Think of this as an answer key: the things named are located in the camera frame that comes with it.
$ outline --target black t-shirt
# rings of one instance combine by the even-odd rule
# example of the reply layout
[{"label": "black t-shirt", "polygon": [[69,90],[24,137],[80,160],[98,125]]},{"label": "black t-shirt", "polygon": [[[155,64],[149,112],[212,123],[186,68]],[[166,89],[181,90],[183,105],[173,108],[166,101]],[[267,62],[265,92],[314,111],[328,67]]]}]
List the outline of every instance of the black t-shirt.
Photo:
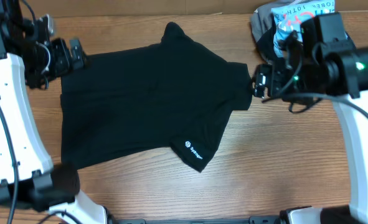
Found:
[{"label": "black t-shirt", "polygon": [[232,110],[247,110],[247,65],[229,63],[170,22],[160,44],[90,56],[63,77],[62,162],[84,168],[170,146],[201,172]]}]

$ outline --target light blue bag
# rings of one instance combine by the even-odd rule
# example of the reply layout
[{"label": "light blue bag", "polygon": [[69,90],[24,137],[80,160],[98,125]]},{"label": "light blue bag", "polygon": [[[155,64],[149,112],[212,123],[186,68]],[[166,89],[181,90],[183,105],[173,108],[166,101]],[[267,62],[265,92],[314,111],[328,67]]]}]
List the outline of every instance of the light blue bag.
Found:
[{"label": "light blue bag", "polygon": [[317,15],[334,12],[334,3],[334,0],[320,0],[271,9],[276,24],[276,33],[273,38],[276,56],[283,57],[278,47],[279,40],[285,40],[290,33],[297,31],[298,40],[302,42],[300,24]]}]

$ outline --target shirt logo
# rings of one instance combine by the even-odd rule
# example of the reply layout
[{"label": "shirt logo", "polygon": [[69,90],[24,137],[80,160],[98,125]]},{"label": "shirt logo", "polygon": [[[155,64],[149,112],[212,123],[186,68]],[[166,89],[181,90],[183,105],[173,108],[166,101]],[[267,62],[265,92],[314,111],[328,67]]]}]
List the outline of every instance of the shirt logo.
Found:
[{"label": "shirt logo", "polygon": [[[185,146],[186,146],[187,148],[189,148],[189,147],[191,147],[191,143],[190,143],[189,141],[186,141],[186,142],[185,142]],[[201,155],[199,155],[193,147],[191,147],[191,152],[192,152],[193,154],[195,154],[196,158],[198,158],[198,159],[203,159],[203,157],[201,157]]]}]

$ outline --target wood grain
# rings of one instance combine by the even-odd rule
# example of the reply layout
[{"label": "wood grain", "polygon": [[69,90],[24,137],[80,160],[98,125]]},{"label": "wood grain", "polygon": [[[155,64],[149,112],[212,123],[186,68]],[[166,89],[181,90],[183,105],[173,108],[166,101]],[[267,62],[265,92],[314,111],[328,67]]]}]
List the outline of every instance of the wood grain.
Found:
[{"label": "wood grain", "polygon": [[[88,54],[97,54],[158,43],[166,24],[174,21],[195,41],[228,61],[247,63],[253,73],[262,61],[249,16],[73,17],[57,23],[59,36],[79,37]],[[368,12],[347,12],[343,18],[355,43],[368,45]],[[48,91],[28,92],[40,136],[59,163],[60,81]],[[281,101],[262,105],[254,98],[248,111],[234,112],[219,150],[201,174],[169,148],[160,148],[80,170],[82,190],[118,218],[148,220],[247,218],[303,205],[348,203],[346,153],[331,104],[322,102],[299,115],[287,107]],[[7,214],[0,208],[0,223]],[[19,210],[15,223],[35,223],[43,216]]]},{"label": "wood grain", "polygon": [[[274,0],[27,0],[38,15],[76,16],[156,16],[253,13]],[[29,11],[22,6],[24,15]],[[337,11],[368,10],[368,0],[336,0]]]}]

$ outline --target shirt sleeve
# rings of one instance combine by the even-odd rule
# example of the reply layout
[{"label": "shirt sleeve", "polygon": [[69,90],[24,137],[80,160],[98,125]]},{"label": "shirt sleeve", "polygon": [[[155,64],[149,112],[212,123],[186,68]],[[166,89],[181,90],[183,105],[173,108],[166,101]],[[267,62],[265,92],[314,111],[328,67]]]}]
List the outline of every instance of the shirt sleeve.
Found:
[{"label": "shirt sleeve", "polygon": [[231,112],[230,104],[225,102],[196,118],[170,139],[171,149],[185,164],[202,172],[218,150]]}]

